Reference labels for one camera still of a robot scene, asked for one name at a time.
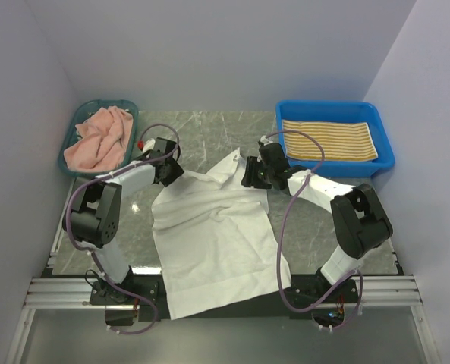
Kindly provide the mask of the white terry towel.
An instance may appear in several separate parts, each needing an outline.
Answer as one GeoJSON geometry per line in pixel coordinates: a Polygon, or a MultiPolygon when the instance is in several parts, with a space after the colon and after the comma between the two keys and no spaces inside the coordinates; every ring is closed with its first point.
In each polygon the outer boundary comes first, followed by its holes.
{"type": "Polygon", "coordinates": [[[153,239],[170,294],[240,284],[291,286],[268,218],[265,190],[241,185],[245,160],[228,154],[207,173],[185,171],[155,198],[153,239]]]}

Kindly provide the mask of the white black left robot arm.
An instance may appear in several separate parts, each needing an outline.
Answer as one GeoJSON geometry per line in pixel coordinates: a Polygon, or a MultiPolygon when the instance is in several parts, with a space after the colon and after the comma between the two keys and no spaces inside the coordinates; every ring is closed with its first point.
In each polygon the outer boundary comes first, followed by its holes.
{"type": "Polygon", "coordinates": [[[181,148],[161,137],[128,165],[93,179],[79,178],[67,205],[62,227],[75,249],[89,253],[106,281],[107,294],[118,305],[133,299],[134,285],[126,281],[131,267],[116,241],[121,201],[153,184],[164,187],[183,173],[181,148]]]}

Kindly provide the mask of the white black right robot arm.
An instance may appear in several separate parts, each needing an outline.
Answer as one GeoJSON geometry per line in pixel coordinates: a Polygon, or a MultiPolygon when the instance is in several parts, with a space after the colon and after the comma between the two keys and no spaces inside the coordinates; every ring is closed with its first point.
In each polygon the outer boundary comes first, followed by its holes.
{"type": "Polygon", "coordinates": [[[392,224],[372,186],[340,184],[303,166],[291,166],[278,143],[262,144],[258,156],[247,157],[241,185],[277,190],[293,199],[311,202],[332,215],[338,245],[319,269],[317,275],[322,280],[316,283],[316,294],[325,303],[341,296],[340,279],[359,268],[364,256],[393,234],[392,224]]]}

